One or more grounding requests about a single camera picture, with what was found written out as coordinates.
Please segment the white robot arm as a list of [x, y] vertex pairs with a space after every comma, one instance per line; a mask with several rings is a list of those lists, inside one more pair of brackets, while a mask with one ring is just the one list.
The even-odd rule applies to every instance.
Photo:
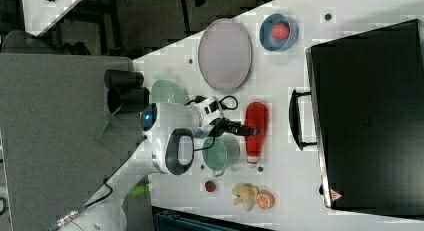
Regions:
[[228, 106], [216, 97], [196, 96], [186, 104], [160, 102], [140, 114], [143, 140], [134, 153], [91, 198], [59, 219], [49, 231], [124, 231], [127, 219], [124, 199], [144, 177], [152, 173], [182, 175], [192, 166], [196, 139], [224, 133], [255, 136], [260, 130], [224, 116]]

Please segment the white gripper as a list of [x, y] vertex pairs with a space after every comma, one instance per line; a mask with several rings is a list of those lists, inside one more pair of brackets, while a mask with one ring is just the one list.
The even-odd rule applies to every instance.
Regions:
[[[186, 110], [192, 119], [190, 130], [194, 138], [217, 136], [217, 125], [224, 118], [223, 109], [217, 97], [195, 96], [186, 104]], [[255, 136], [261, 132], [260, 128], [230, 120], [225, 120], [221, 128], [236, 136]]]

